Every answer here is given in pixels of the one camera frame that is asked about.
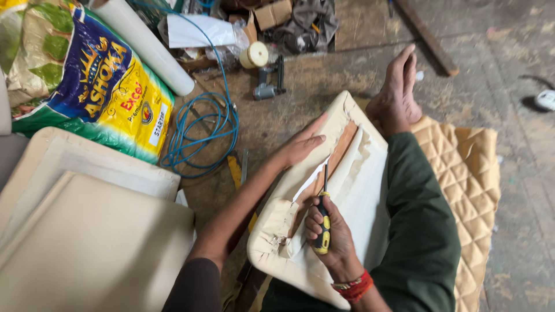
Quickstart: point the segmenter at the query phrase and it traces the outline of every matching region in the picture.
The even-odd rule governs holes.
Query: plastic wrap roll
[[[125,0],[96,0],[91,11],[117,32],[177,95],[193,91],[195,83]]]

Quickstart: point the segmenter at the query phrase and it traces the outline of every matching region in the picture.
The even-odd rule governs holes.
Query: logo
[[[140,116],[142,124],[147,125],[152,122],[153,114],[148,101],[144,101]]]

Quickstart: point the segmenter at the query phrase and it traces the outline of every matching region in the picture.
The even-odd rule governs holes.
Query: bare foot
[[[387,66],[384,86],[366,106],[366,115],[369,118],[380,119],[384,110],[403,114],[409,124],[416,123],[422,117],[422,109],[412,95],[416,81],[414,50],[415,45],[409,45]]]

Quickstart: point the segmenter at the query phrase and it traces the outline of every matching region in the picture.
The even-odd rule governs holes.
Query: gold quilted fabric
[[[424,151],[453,211],[461,241],[455,279],[457,312],[478,311],[478,297],[501,196],[495,154],[497,132],[455,128],[423,117],[412,132]]]

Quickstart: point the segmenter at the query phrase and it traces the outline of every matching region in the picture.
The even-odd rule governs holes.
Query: dark green trousers
[[[394,312],[455,310],[455,275],[461,256],[455,218],[412,133],[388,138],[389,245],[370,272]],[[262,311],[338,311],[273,279]]]

